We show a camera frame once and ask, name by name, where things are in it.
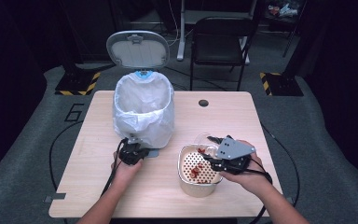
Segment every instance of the person's forearm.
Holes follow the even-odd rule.
[[[123,188],[109,188],[91,209],[77,223],[109,223],[118,201],[124,193]]]
[[[266,206],[273,223],[309,223],[272,185],[265,186],[256,196]]]

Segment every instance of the white plastic bag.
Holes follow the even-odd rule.
[[[124,76],[114,96],[114,129],[142,147],[167,146],[174,128],[173,87],[161,73]]]

